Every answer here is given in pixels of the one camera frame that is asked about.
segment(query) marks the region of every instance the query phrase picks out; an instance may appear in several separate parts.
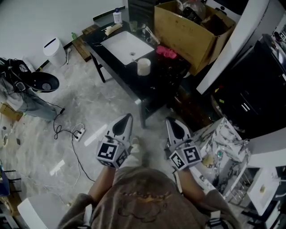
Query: black appliance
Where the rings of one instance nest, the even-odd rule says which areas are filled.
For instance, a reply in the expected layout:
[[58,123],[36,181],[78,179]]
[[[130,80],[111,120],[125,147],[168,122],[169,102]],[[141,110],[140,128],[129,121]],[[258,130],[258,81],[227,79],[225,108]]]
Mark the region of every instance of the black appliance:
[[286,127],[285,52],[270,35],[262,35],[226,73],[213,96],[247,138]]

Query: brown t-shirt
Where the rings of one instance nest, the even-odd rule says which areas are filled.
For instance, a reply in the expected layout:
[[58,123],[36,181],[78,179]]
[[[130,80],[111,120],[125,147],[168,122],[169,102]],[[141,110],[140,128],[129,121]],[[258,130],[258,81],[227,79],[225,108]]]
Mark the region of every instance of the brown t-shirt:
[[220,210],[221,219],[240,228],[227,203],[217,191],[194,205],[182,196],[174,182],[160,171],[143,167],[119,169],[112,188],[99,203],[79,194],[59,224],[59,229],[82,226],[85,207],[93,204],[92,229],[102,228],[205,228],[210,213]]

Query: wooden board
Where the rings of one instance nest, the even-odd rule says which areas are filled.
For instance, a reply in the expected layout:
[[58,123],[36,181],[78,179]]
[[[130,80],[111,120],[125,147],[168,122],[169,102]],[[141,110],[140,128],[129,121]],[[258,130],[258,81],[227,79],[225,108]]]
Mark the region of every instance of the wooden board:
[[76,50],[79,52],[81,57],[85,60],[85,62],[88,62],[91,59],[90,52],[87,50],[87,48],[84,45],[83,37],[89,33],[92,33],[93,31],[97,30],[99,27],[97,25],[92,25],[82,31],[83,35],[79,36],[76,40],[72,41],[72,44],[76,48]]
[[85,62],[88,62],[91,59],[91,55],[90,52],[86,49],[82,37],[83,35],[79,36],[76,40],[73,40],[72,44],[79,52],[81,57],[85,60]]
[[98,27],[97,25],[92,25],[92,26],[87,27],[86,29],[84,29],[84,30],[82,31],[82,33],[83,33],[84,35],[86,35],[86,34],[89,34],[89,33],[93,32],[93,31],[97,30],[98,28],[99,28],[99,27]]

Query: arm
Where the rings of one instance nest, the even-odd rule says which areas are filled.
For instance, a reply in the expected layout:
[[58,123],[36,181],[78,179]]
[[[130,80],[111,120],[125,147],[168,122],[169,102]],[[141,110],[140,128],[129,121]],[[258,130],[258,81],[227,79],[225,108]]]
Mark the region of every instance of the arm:
[[104,166],[97,180],[90,188],[90,195],[96,203],[98,203],[105,193],[112,187],[116,169]]
[[202,201],[205,198],[205,193],[202,191],[201,187],[197,184],[189,168],[185,168],[181,171],[178,171],[181,187],[184,196],[192,201],[197,203]]

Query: bottle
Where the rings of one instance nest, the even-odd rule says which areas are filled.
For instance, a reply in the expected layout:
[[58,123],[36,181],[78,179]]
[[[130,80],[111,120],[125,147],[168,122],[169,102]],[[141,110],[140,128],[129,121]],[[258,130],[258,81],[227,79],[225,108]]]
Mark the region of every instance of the bottle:
[[115,24],[122,23],[121,12],[119,12],[118,8],[115,9],[115,12],[113,13],[113,18]]

